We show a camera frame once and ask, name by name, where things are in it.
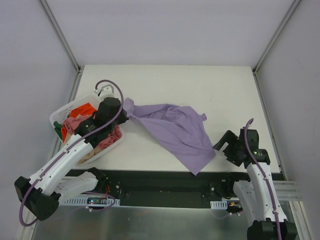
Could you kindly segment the lavender purple t-shirt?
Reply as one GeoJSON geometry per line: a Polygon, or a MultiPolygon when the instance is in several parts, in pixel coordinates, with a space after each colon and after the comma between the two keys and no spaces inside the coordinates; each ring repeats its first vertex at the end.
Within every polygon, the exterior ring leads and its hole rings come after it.
{"type": "Polygon", "coordinates": [[[193,175],[216,156],[203,122],[207,116],[191,106],[174,104],[135,105],[124,100],[123,109],[133,122],[142,125],[152,137],[174,155],[193,175]]]}

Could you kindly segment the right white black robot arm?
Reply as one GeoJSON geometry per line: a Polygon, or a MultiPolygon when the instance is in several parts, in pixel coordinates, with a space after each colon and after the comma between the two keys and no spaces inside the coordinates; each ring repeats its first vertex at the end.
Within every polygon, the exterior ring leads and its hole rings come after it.
{"type": "Polygon", "coordinates": [[[249,240],[294,240],[298,230],[288,221],[276,194],[271,161],[266,149],[259,147],[255,129],[240,129],[239,135],[227,130],[213,146],[222,150],[227,161],[246,169],[250,180],[232,180],[225,184],[230,197],[238,197],[247,214],[249,240]]]}

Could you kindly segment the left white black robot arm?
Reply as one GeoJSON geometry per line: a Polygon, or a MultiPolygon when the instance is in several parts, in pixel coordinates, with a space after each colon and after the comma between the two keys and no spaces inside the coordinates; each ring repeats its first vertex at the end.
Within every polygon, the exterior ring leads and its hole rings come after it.
{"type": "Polygon", "coordinates": [[[119,125],[128,120],[123,102],[106,97],[87,119],[80,122],[64,147],[40,170],[26,178],[20,176],[14,187],[21,202],[19,221],[27,208],[39,221],[48,219],[65,201],[86,192],[106,196],[106,175],[91,167],[81,175],[63,181],[63,177],[75,166],[83,166],[82,159],[100,147],[100,143],[119,133],[119,125]]]}

